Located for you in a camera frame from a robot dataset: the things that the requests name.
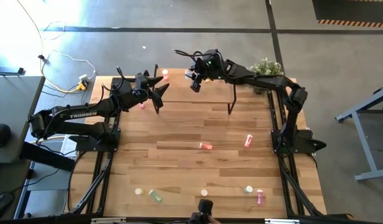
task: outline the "white cable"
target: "white cable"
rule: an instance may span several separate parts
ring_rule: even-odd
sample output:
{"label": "white cable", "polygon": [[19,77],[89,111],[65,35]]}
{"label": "white cable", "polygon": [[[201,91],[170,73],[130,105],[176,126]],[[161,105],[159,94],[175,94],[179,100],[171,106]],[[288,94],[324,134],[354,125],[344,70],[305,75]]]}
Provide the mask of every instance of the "white cable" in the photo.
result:
{"label": "white cable", "polygon": [[88,60],[83,60],[83,59],[75,59],[73,58],[72,56],[70,55],[67,55],[67,54],[63,54],[61,52],[59,52],[58,50],[54,49],[53,51],[56,51],[56,53],[60,54],[61,56],[65,56],[65,57],[68,57],[70,59],[72,59],[73,61],[76,61],[76,62],[86,62],[88,63],[89,65],[91,65],[91,67],[93,68],[93,74],[91,77],[88,77],[89,79],[92,79],[95,75],[96,75],[96,69],[95,69],[95,66],[92,65],[92,63]]}
{"label": "white cable", "polygon": [[[41,33],[40,33],[40,31],[39,31],[39,29],[38,29],[38,27],[37,27],[37,24],[36,24],[36,23],[34,22],[34,20],[31,18],[30,14],[27,12],[27,10],[25,9],[25,7],[22,5],[22,3],[20,2],[20,0],[16,0],[16,1],[17,1],[17,3],[19,3],[19,5],[23,8],[24,12],[28,15],[28,17],[30,18],[30,20],[31,20],[32,23],[34,24],[35,29],[37,30],[38,35],[39,35],[39,37],[40,37],[40,41],[41,41],[41,55],[44,55],[44,43],[43,43],[43,40],[42,40]],[[65,26],[66,26],[66,24],[63,26],[63,32],[62,32],[59,36],[57,36],[57,37],[60,37],[60,36],[64,33]],[[93,65],[92,65],[89,61],[87,61],[87,60],[78,60],[78,59],[77,59],[77,61],[85,61],[85,62],[88,62],[88,63],[93,67],[93,75],[92,75],[91,77],[89,77],[89,79],[91,79],[91,78],[93,78],[93,77],[95,76],[95,73],[96,73],[95,66],[93,66]],[[41,59],[41,60],[40,60],[40,71],[41,71],[41,75],[45,77],[45,80],[46,80],[49,84],[51,84],[53,87],[55,87],[58,91],[60,91],[60,92],[62,92],[62,93],[73,93],[74,91],[77,91],[77,88],[75,88],[74,90],[66,91],[66,90],[63,90],[63,89],[59,88],[59,87],[56,86],[54,83],[52,83],[52,82],[45,76],[45,74],[44,74],[44,65],[45,65],[45,61]]]}
{"label": "white cable", "polygon": [[63,22],[63,21],[55,21],[55,22],[50,22],[50,23],[45,27],[44,31],[42,31],[42,34],[44,34],[45,31],[46,31],[52,24],[54,24],[54,23],[58,23],[58,22],[62,22],[62,23],[64,23],[64,25],[63,25],[63,29],[60,31],[60,33],[59,33],[56,37],[54,37],[54,38],[51,38],[51,39],[46,39],[46,38],[44,38],[44,40],[55,40],[55,39],[57,39],[58,37],[60,37],[61,35],[63,35],[63,34],[65,33],[66,22]]}

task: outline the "caution stripe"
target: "caution stripe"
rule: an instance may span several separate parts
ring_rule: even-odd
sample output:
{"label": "caution stripe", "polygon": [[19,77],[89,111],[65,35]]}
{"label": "caution stripe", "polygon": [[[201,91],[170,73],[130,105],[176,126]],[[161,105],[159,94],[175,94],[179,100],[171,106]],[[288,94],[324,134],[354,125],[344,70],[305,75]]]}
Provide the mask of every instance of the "caution stripe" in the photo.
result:
{"label": "caution stripe", "polygon": [[[352,1],[369,1],[369,0],[352,0]],[[383,28],[383,22],[338,21],[338,20],[332,20],[332,19],[320,19],[320,20],[317,20],[317,22],[319,24],[329,24],[329,25]]]}
{"label": "caution stripe", "polygon": [[350,0],[350,1],[369,1],[369,2],[383,2],[383,0]]}

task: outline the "black mat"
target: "black mat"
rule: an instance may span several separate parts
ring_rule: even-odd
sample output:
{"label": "black mat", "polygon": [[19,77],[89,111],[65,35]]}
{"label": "black mat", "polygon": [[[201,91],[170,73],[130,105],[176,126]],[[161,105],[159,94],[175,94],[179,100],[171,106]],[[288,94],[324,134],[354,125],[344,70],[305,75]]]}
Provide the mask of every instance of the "black mat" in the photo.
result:
{"label": "black mat", "polygon": [[313,0],[320,24],[383,28],[383,2],[358,0]]}

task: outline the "wooden table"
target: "wooden table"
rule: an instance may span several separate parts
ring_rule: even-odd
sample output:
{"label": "wooden table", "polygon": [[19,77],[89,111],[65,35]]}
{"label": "wooden table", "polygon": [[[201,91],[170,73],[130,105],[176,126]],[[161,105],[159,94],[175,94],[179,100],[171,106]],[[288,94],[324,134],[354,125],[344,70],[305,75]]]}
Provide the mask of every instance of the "wooden table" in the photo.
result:
{"label": "wooden table", "polygon": [[[99,100],[100,85],[109,86],[111,79],[96,78],[91,103]],[[272,153],[272,122],[267,97],[238,86],[238,101],[232,114],[228,115],[223,102],[215,102],[215,98],[206,100],[212,96],[209,89],[216,90],[222,84],[202,83],[204,92],[200,95],[206,93],[203,96],[192,92],[189,85],[170,90],[176,86],[171,83],[164,96],[166,99],[176,98],[169,93],[185,96],[189,91],[206,103],[199,103],[194,98],[188,98],[192,102],[187,103],[164,102],[160,114],[156,114],[152,102],[146,101],[144,110],[136,106],[121,114],[120,146],[114,154],[104,215],[190,217],[203,198],[201,190],[206,189],[208,196],[205,198],[214,201],[215,217],[286,217],[279,163]],[[102,120],[92,117],[86,122]],[[303,112],[298,117],[298,127],[306,128]],[[250,148],[245,148],[248,134],[254,138]],[[213,150],[199,149],[201,142],[212,144]],[[72,206],[89,187],[95,160],[96,152],[87,152],[77,164],[71,185]],[[325,213],[315,163],[310,157],[299,154],[295,155],[295,162],[301,188],[316,208]],[[244,193],[247,185],[253,186],[254,193]],[[136,188],[142,188],[144,194],[136,195]],[[160,203],[148,196],[151,189],[162,197]],[[257,205],[257,189],[264,191],[264,205]],[[295,195],[292,190],[290,193],[293,208],[297,211]],[[99,194],[98,189],[95,207]]]}

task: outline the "white cap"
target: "white cap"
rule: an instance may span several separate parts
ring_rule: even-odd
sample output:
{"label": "white cap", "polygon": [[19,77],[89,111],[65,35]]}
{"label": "white cap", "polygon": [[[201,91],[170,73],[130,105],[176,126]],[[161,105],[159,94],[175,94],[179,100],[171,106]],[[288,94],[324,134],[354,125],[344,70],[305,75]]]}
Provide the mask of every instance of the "white cap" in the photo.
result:
{"label": "white cap", "polygon": [[250,185],[248,185],[248,186],[246,187],[246,192],[251,193],[253,190],[254,190],[254,189],[253,189]]}
{"label": "white cap", "polygon": [[202,191],[201,191],[201,195],[204,196],[204,197],[207,196],[207,195],[208,195],[208,191],[205,190],[205,189],[202,190]]}
{"label": "white cap", "polygon": [[142,189],[135,189],[135,194],[141,195],[141,194],[143,194],[143,190]]}

